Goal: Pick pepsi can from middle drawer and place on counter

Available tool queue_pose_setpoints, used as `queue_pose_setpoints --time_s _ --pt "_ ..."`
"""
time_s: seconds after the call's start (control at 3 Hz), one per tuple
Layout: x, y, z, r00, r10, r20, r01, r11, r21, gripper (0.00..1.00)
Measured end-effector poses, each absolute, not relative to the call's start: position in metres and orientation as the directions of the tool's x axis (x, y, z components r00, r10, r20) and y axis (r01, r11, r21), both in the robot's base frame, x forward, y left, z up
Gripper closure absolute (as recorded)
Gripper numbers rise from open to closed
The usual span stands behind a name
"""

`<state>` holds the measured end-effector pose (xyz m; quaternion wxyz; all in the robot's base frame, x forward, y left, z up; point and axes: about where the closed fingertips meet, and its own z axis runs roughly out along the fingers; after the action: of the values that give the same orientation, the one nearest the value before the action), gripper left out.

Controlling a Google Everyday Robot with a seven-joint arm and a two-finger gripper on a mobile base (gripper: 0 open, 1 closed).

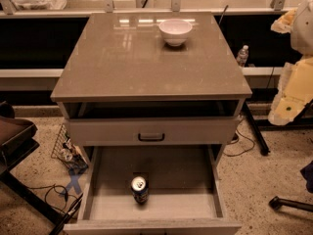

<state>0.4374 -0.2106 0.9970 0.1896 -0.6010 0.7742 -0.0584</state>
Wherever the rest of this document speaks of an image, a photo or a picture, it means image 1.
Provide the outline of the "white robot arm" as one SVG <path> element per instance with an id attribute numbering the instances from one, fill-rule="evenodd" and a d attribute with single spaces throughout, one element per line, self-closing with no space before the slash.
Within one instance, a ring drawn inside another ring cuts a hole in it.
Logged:
<path id="1" fill-rule="evenodd" d="M 291 48 L 301 54 L 285 63 L 268 120 L 274 125 L 293 122 L 313 100 L 313 0 L 304 0 L 271 25 L 271 30 L 291 35 Z"/>

